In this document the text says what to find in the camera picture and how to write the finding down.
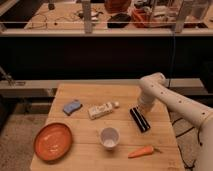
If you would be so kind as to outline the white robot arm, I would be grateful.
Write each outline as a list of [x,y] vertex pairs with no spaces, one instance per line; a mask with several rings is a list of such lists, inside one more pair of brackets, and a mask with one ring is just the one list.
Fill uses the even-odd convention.
[[213,171],[213,108],[166,88],[165,83],[166,78],[160,72],[139,80],[141,89],[138,97],[139,110],[147,113],[158,99],[196,127],[201,134],[202,146],[198,152],[194,171]]

